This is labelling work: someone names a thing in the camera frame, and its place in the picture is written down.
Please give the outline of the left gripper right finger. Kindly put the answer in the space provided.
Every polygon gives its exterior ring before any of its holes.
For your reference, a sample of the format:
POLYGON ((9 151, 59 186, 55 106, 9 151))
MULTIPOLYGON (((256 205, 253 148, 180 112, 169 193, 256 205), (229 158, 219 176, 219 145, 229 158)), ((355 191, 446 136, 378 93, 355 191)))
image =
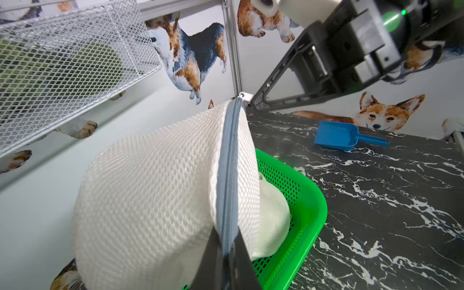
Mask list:
POLYGON ((231 290, 261 290, 254 267, 241 232, 238 233, 229 253, 229 277, 231 290))

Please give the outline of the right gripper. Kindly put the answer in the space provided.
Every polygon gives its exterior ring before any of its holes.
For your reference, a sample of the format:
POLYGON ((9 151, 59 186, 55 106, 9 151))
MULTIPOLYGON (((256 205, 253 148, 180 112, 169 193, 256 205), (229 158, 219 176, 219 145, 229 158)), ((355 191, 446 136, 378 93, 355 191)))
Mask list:
POLYGON ((403 59, 408 20, 397 1, 342 1, 304 29, 250 101, 253 111, 316 105, 377 82, 403 59), (303 93, 270 100, 287 70, 303 93))

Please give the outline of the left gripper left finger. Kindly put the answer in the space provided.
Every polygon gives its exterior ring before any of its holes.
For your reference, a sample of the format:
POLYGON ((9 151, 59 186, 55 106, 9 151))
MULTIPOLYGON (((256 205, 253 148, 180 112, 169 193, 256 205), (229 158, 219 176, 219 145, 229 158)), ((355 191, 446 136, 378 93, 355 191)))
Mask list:
POLYGON ((196 276, 189 286, 189 290, 221 290, 224 267, 224 255, 221 248, 219 234, 213 227, 197 270, 196 276))

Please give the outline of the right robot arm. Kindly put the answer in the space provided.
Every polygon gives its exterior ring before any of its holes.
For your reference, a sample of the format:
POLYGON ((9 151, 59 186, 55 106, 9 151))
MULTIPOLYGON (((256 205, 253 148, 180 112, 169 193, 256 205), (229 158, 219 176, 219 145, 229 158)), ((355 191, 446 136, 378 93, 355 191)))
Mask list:
POLYGON ((390 73, 407 50, 464 15, 462 1, 253 1, 303 27, 260 89, 251 112, 315 105, 353 94, 390 73))

